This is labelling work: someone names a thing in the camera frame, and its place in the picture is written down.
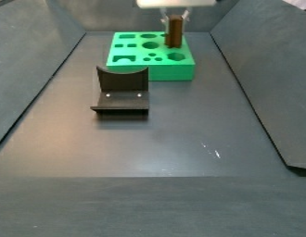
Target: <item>scratch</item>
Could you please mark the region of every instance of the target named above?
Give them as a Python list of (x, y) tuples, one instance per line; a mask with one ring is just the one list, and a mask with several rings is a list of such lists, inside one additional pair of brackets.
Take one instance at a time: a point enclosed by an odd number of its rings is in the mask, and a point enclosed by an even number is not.
[(215, 151), (215, 153), (217, 153), (218, 158), (221, 159), (221, 155), (219, 155), (218, 151)]

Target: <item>green block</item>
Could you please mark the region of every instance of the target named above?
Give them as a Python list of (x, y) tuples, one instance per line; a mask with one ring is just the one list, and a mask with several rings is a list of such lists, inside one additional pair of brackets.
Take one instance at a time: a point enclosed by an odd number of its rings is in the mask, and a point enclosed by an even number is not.
[(195, 77), (195, 60), (183, 37), (181, 48), (165, 44), (165, 32), (117, 32), (107, 67), (131, 72), (149, 66), (151, 81), (190, 81)]

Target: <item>black mat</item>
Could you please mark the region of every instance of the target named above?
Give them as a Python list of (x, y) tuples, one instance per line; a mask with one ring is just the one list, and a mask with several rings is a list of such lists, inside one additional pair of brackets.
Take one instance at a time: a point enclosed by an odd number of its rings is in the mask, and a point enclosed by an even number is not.
[(0, 179), (0, 237), (306, 237), (306, 179)]

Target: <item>black bracket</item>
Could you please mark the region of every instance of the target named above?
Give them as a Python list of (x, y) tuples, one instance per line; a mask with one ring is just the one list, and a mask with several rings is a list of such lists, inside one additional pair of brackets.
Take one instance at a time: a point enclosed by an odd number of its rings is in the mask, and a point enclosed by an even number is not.
[(98, 106), (91, 109), (106, 115), (147, 115), (150, 108), (149, 68), (131, 72), (115, 73), (101, 67), (98, 78), (102, 92)]

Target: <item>hole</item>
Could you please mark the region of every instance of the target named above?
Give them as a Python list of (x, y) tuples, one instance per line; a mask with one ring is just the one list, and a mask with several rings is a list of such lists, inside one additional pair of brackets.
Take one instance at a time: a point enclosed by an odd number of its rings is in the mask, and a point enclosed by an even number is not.
[(137, 56), (114, 56), (113, 62), (121, 62), (123, 60), (123, 62), (135, 62), (137, 61)]
[(174, 60), (174, 61), (182, 61), (186, 59), (186, 56), (181, 53), (173, 53), (167, 55), (169, 59)]
[(157, 38), (158, 35), (154, 34), (154, 33), (145, 33), (145, 34), (142, 34), (142, 37), (146, 38), (146, 39), (153, 39), (153, 38)]
[(146, 42), (146, 43), (143, 44), (143, 47), (145, 47), (145, 48), (149, 48), (149, 49), (155, 49), (155, 48), (159, 47), (159, 44), (155, 43), (155, 42)]
[(121, 34), (119, 39), (134, 39), (137, 38), (135, 34)]

